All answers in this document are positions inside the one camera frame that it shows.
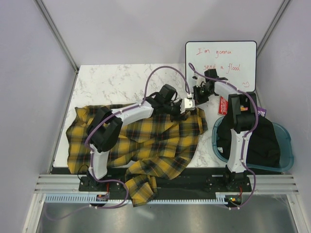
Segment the yellow plaid flannel shirt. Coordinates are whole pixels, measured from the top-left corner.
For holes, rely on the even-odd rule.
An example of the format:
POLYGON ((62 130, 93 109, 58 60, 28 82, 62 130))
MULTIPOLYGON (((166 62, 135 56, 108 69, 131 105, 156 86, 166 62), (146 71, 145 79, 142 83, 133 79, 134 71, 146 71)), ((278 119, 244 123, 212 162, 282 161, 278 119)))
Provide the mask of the yellow plaid flannel shirt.
MULTIPOLYGON (((68 168, 77 174, 90 165, 90 149, 84 146, 87 127, 101 107, 117 109, 127 105, 87 105, 75 107, 76 117, 66 131, 69 143, 68 168)), ((121 129, 111 149, 107 167, 135 161, 126 171, 125 180, 133 207, 145 205, 157 196, 156 177, 172 180, 191 162, 199 136, 207 131, 204 110, 187 113, 185 121, 171 121, 168 114, 139 120, 121 129)))

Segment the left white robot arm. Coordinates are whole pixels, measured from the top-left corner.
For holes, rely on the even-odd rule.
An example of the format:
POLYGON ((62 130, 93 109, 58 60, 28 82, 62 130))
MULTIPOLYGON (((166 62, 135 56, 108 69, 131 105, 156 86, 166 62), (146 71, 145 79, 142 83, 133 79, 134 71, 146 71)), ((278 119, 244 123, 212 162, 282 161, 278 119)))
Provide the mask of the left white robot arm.
POLYGON ((161 90, 145 96, 141 102, 127 107, 108 109, 101 107, 88 126, 85 146, 90 149, 90 186, 96 191, 105 189, 109 151, 116 145, 122 127, 158 114, 169 114, 171 120, 183 119, 187 111, 195 109, 192 93, 175 101, 177 91, 166 84, 161 90))

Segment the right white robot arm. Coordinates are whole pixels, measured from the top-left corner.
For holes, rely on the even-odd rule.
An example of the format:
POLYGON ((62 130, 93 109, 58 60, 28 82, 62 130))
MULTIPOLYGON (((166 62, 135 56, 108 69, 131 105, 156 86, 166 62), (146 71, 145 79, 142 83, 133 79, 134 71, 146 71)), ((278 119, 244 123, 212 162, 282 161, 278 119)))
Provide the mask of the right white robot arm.
POLYGON ((257 97, 254 92, 244 92, 226 79, 204 76, 190 68, 196 75, 214 82, 214 93, 228 101, 227 120, 231 130, 231 147, 226 165, 229 175, 223 178, 223 187, 234 191, 240 186, 240 178, 246 175, 247 150, 252 132, 258 125, 257 97))

